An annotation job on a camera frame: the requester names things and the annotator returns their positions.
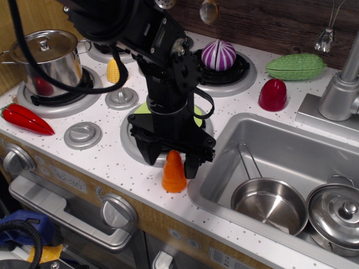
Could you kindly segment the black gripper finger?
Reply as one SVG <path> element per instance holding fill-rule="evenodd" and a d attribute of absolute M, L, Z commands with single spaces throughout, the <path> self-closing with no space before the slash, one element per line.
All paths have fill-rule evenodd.
<path fill-rule="evenodd" d="M 162 151 L 160 138 L 157 137 L 135 137 L 137 148 L 139 149 L 143 159 L 149 165 L 154 165 L 158 156 Z"/>
<path fill-rule="evenodd" d="M 184 162 L 185 177 L 187 179 L 194 179 L 203 161 L 204 159 L 201 156 L 186 154 Z"/>

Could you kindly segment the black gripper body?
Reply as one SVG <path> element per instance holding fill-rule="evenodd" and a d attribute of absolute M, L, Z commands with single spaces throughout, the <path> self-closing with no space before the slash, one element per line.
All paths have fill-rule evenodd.
<path fill-rule="evenodd" d="M 214 112 L 211 108 L 207 114 L 194 112 L 194 102 L 187 101 L 170 110 L 168 107 L 152 107 L 147 104 L 150 114 L 130 114 L 127 117 L 131 136 L 160 138 L 162 148 L 177 150 L 184 154 L 201 156 L 204 163 L 213 161 L 215 156 L 215 139 L 198 127 L 194 117 L 202 120 L 210 118 Z"/>

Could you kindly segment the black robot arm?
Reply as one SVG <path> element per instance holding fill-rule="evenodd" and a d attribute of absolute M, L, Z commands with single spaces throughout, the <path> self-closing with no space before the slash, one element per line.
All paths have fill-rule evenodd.
<path fill-rule="evenodd" d="M 212 101 L 198 88 L 202 68 L 183 27 L 153 1 L 64 1 L 68 19 L 86 39 L 130 52 L 145 76 L 147 114 L 131 114 L 131 134 L 146 163 L 162 148 L 185 154 L 185 176 L 196 177 L 212 161 L 215 139 L 196 123 L 194 97 Z"/>

